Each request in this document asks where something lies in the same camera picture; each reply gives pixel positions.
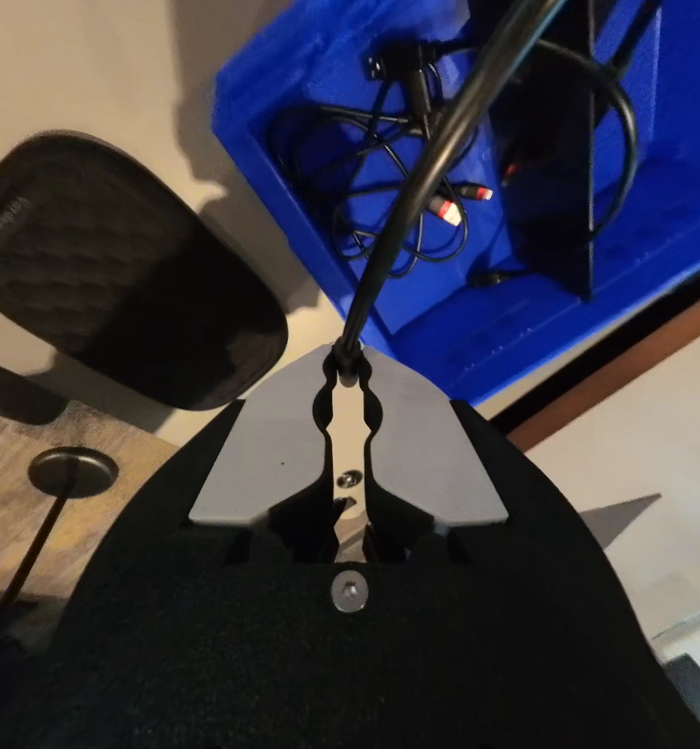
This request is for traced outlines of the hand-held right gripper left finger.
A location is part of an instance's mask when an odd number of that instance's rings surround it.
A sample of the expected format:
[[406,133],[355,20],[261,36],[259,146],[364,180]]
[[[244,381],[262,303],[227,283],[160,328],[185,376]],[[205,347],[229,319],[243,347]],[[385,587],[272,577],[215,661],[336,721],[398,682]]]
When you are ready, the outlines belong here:
[[313,404],[327,383],[323,344],[246,398],[189,512],[198,525],[251,525],[320,478],[325,437]]

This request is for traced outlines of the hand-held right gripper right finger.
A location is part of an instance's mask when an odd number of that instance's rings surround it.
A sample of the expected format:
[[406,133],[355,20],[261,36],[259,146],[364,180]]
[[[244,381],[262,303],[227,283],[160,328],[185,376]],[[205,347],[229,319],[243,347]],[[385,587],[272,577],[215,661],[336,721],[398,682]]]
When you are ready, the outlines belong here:
[[445,393],[373,347],[364,358],[382,411],[370,440],[376,484],[435,529],[504,523],[505,504]]

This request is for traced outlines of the blue plastic bin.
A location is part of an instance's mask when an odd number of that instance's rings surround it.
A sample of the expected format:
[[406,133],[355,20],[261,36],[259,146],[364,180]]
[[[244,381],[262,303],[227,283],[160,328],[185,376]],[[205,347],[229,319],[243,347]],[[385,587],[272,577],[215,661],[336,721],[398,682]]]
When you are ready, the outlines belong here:
[[[466,16],[464,2],[293,2],[217,74],[214,135],[342,316],[366,262],[330,250],[268,153],[268,120],[292,99],[369,104],[361,51],[385,33],[458,31]],[[516,259],[502,192],[458,258],[384,286],[362,342],[478,405],[700,271],[700,1],[663,2],[624,86],[641,167],[597,241],[590,301],[539,277],[467,288],[477,261]]]

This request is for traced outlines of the black round floor base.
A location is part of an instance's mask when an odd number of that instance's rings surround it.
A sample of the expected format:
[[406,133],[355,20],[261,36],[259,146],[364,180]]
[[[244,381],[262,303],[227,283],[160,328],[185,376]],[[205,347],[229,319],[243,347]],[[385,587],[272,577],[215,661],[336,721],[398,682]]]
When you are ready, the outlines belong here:
[[53,502],[5,590],[0,594],[0,629],[36,564],[40,552],[69,501],[95,497],[108,491],[119,476],[119,468],[108,455],[84,446],[48,449],[32,459],[28,479]]

